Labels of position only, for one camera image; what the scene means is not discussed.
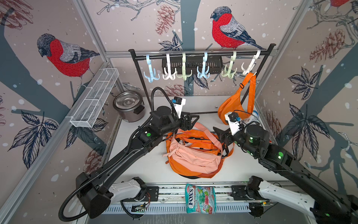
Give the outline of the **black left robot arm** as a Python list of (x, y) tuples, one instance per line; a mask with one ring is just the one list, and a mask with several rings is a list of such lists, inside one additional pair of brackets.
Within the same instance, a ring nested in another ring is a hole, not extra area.
[[(90, 174), (81, 173), (76, 178), (76, 190), (60, 208), (60, 220), (70, 222), (85, 215), (90, 218), (101, 215), (114, 199), (110, 187), (134, 162), (157, 147), (165, 135), (179, 129), (191, 130), (199, 119), (198, 115), (190, 113), (184, 113), (180, 117), (175, 115), (176, 110), (173, 107), (158, 107), (131, 134), (127, 146), (122, 151)], [(74, 196), (80, 200), (85, 211), (74, 217), (66, 217), (64, 208)]]

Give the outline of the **orange waist bag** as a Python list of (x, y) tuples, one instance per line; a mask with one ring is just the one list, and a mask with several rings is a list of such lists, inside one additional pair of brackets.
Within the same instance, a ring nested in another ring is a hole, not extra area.
[[(248, 100), (247, 111), (244, 111), (241, 103), (241, 91), (248, 83), (249, 83), (249, 100)], [(229, 112), (234, 112), (235, 110), (239, 110), (237, 113), (241, 119), (247, 119), (250, 117), (250, 114), (253, 112), (254, 105), (255, 105), (255, 89), (256, 89), (256, 74), (250, 72), (240, 83), (239, 89), (236, 91), (236, 93), (230, 98), (228, 98), (219, 107), (218, 116), (224, 125), (228, 125), (225, 119), (225, 115)]]

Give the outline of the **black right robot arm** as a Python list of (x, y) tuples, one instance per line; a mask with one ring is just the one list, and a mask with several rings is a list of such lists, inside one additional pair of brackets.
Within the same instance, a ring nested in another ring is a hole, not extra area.
[(245, 187), (249, 198), (273, 200), (284, 204), (314, 219), (318, 224), (358, 222), (358, 198), (338, 193), (313, 175), (290, 152), (271, 143), (268, 131), (258, 122), (243, 126), (235, 133), (216, 127), (213, 130), (221, 143), (234, 143), (257, 159), (264, 168), (288, 179), (304, 191), (294, 192), (253, 175)]

